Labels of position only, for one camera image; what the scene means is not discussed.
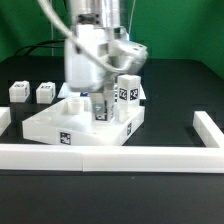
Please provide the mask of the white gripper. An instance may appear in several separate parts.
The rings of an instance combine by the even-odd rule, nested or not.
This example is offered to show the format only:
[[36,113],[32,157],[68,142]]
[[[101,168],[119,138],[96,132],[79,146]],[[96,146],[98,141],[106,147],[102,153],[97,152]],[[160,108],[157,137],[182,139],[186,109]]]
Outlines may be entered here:
[[[108,43],[111,32],[96,25],[73,25],[71,31],[79,42],[102,62],[109,61]],[[91,61],[70,39],[65,41],[65,80],[74,92],[98,92],[103,88],[107,71]],[[95,105],[95,119],[106,120],[107,108]]]

